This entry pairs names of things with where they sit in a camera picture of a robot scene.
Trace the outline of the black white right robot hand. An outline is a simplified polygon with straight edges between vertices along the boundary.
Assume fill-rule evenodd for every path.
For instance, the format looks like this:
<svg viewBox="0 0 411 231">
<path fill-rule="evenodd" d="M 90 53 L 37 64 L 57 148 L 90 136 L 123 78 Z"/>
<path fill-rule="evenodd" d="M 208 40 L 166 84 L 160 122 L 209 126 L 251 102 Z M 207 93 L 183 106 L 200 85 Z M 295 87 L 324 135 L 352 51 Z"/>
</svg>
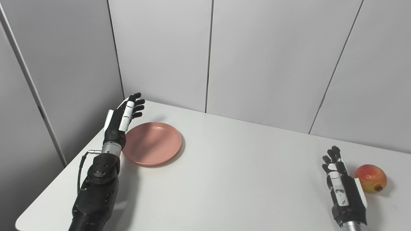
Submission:
<svg viewBox="0 0 411 231">
<path fill-rule="evenodd" d="M 342 231 L 366 231 L 367 201 L 360 180 L 351 177 L 337 146 L 322 157 L 322 168 L 333 201 L 333 218 Z"/>
</svg>

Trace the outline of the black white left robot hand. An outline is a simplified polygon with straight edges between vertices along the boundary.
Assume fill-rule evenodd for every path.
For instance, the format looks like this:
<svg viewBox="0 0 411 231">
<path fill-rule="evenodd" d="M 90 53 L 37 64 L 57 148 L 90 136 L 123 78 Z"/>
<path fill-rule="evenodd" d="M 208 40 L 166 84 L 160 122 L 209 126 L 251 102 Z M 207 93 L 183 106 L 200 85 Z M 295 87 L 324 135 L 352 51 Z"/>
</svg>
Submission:
<svg viewBox="0 0 411 231">
<path fill-rule="evenodd" d="M 130 95 L 115 110 L 109 110 L 104 125 L 105 143 L 117 143 L 123 149 L 126 143 L 125 133 L 131 121 L 143 115 L 145 99 L 140 92 Z"/>
</svg>

